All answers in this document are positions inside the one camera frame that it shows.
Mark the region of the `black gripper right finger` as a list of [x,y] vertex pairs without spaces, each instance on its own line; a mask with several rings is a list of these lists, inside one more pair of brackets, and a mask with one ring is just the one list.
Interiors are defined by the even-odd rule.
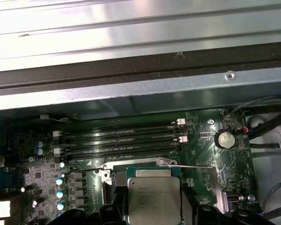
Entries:
[[267,225],[268,220],[248,210],[236,210],[231,216],[214,206],[200,205],[196,197],[181,188],[182,219],[186,225]]

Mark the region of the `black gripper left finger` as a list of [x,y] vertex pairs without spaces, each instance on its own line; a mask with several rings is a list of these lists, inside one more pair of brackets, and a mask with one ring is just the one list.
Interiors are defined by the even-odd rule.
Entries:
[[128,188],[117,187],[112,204],[94,210],[90,215],[79,209],[62,213],[51,221],[51,225],[126,225],[124,216],[127,211]]

